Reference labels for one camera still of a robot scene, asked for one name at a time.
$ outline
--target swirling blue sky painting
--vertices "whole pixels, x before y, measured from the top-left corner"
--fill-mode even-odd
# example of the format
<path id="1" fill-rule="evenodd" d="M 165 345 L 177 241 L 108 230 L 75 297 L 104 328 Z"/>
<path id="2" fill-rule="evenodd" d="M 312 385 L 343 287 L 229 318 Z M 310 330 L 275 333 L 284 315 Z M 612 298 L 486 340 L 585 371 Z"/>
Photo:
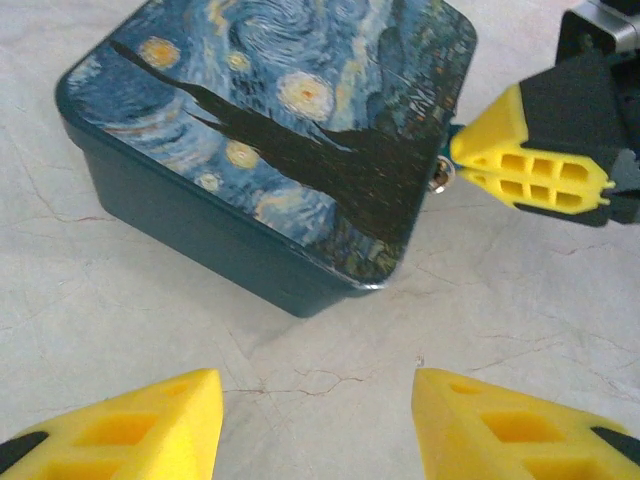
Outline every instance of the swirling blue sky painting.
<path id="1" fill-rule="evenodd" d="M 151 0 L 66 89 L 90 124 L 377 284 L 475 43 L 441 0 Z"/>

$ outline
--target box lid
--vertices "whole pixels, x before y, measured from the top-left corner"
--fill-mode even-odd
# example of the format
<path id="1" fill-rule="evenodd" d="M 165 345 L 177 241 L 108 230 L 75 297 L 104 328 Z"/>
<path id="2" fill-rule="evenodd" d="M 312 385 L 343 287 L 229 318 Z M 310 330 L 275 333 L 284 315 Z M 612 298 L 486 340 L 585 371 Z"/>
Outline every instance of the box lid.
<path id="1" fill-rule="evenodd" d="M 151 0 L 61 85 L 88 133 L 375 287 L 404 253 L 475 44 L 441 0 Z"/>

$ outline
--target white marble floor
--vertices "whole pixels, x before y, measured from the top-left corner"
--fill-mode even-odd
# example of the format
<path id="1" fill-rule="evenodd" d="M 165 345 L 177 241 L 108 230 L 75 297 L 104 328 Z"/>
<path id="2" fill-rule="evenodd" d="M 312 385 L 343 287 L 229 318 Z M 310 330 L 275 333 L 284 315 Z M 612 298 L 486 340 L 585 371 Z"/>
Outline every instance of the white marble floor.
<path id="1" fill-rule="evenodd" d="M 216 477 L 423 478 L 424 362 L 640 435 L 640 229 L 588 229 L 457 183 L 389 289 L 301 321 L 107 215 L 53 103 L 138 0 L 0 0 L 0 441 L 199 367 L 226 419 Z M 573 0 L 456 0 L 480 46 L 460 117 L 553 62 Z"/>

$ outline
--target yellow textured pad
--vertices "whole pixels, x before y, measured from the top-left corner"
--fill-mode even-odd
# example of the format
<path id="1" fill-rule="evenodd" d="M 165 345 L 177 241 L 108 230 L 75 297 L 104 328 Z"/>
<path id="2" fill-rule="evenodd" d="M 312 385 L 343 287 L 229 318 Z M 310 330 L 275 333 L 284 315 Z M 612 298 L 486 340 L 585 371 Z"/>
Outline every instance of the yellow textured pad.
<path id="1" fill-rule="evenodd" d="M 416 372 L 413 418 L 428 480 L 638 480 L 590 413 L 442 370 Z"/>
<path id="2" fill-rule="evenodd" d="M 210 480 L 222 427 L 216 370 L 198 370 L 25 430 L 49 437 L 2 480 Z"/>
<path id="3" fill-rule="evenodd" d="M 591 158 L 524 148 L 529 140 L 522 94 L 514 85 L 451 142 L 460 175 L 513 207 L 575 215 L 608 203 L 614 186 Z"/>

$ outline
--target painted box lid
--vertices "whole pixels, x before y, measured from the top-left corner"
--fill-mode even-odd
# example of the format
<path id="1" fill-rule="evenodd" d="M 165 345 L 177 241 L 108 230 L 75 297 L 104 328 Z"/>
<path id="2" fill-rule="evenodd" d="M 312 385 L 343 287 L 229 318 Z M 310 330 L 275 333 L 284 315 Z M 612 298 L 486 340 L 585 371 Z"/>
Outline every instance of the painted box lid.
<path id="1" fill-rule="evenodd" d="M 151 0 L 64 88 L 89 132 L 374 286 L 404 253 L 475 44 L 441 0 Z"/>

